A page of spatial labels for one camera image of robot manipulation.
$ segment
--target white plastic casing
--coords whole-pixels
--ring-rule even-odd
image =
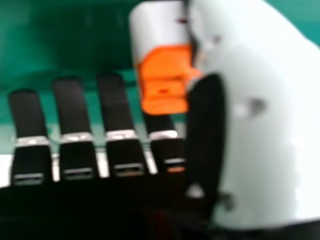
[[[189,43],[186,13],[182,1],[143,1],[130,13],[129,25],[133,61],[141,63],[158,47]]]
[[[233,230],[320,219],[320,51],[263,0],[191,0],[197,67],[222,77],[226,144],[212,221]]]

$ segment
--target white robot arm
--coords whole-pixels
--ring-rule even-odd
[[[156,1],[132,11],[133,60],[144,100],[146,56],[194,40],[201,76],[175,79],[188,95],[190,182],[211,199],[212,223],[255,231],[320,221],[319,48],[263,0],[190,0],[187,24],[176,25],[185,7]]]

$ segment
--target orange plastic part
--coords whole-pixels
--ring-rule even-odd
[[[191,46],[154,49],[138,66],[142,109],[151,115],[185,113],[186,85],[201,73],[191,66]]]

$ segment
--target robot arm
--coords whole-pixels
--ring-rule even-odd
[[[133,60],[146,112],[187,112],[187,174],[212,224],[319,221],[319,48],[263,0],[190,0],[184,10],[138,5]]]

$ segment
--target green background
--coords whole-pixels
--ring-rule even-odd
[[[38,91],[53,149],[59,141],[54,78],[77,75],[85,88],[96,144],[104,136],[95,75],[121,71],[137,124],[141,113],[131,71],[128,27],[139,0],[0,0],[0,153],[11,153],[14,128],[7,95],[15,89]],[[269,0],[308,38],[320,45],[320,0]]]

